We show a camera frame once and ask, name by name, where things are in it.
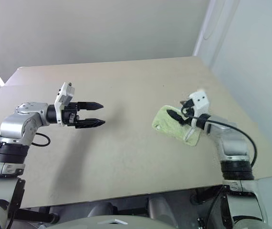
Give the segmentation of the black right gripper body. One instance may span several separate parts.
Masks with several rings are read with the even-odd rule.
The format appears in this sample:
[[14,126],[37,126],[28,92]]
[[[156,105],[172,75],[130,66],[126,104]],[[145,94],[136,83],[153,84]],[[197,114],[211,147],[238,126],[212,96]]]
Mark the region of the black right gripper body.
[[184,124],[190,125],[193,119],[192,117],[194,116],[194,109],[192,107],[183,106],[181,108],[181,112],[183,116],[186,118]]

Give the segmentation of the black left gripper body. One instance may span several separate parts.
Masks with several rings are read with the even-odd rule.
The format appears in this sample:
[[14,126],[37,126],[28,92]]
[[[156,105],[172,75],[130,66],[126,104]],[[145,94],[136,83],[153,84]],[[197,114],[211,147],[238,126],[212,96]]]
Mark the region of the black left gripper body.
[[64,109],[61,111],[63,125],[80,128],[78,124],[79,116],[77,115],[77,112],[80,110],[79,105],[79,102],[72,102],[64,106]]

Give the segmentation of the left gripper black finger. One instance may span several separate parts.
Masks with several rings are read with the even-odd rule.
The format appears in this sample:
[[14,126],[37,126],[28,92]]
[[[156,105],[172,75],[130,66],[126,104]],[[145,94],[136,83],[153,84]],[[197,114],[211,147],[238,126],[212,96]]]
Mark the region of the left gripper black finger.
[[105,124],[104,120],[100,120],[97,118],[88,118],[84,120],[78,120],[75,124],[76,129],[83,129],[83,128],[95,128]]
[[102,109],[104,106],[102,104],[99,104],[97,102],[78,102],[77,103],[77,111],[80,110],[98,110]]

